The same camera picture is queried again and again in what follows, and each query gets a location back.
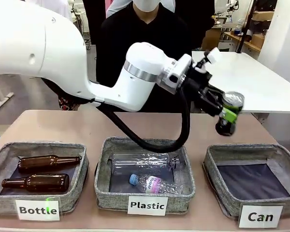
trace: paper label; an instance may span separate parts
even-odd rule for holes
[[[128,214],[164,216],[167,204],[167,197],[130,196]]]
[[[58,201],[25,201],[15,200],[20,220],[59,221]]]
[[[276,228],[283,205],[243,205],[239,228]]]
[[[161,179],[155,176],[150,176],[146,180],[146,193],[159,193]]]

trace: pink bottle label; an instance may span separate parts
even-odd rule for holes
[[[150,176],[146,180],[146,193],[159,193],[161,179],[155,176]]]

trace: brown bottle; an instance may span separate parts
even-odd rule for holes
[[[53,170],[67,165],[76,165],[79,162],[79,157],[36,156],[20,159],[17,168],[20,173],[29,173],[41,170]]]
[[[69,188],[69,176],[67,174],[41,174],[4,179],[2,187],[26,189],[29,192],[65,192]]]

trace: face mask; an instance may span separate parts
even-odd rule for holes
[[[151,12],[159,5],[161,0],[133,0],[138,9],[143,12]]]

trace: blue bottle cap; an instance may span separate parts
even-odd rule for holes
[[[132,174],[132,175],[130,176],[130,180],[129,180],[129,182],[130,182],[130,184],[136,186],[138,180],[139,180],[139,176],[136,175],[136,174]]]

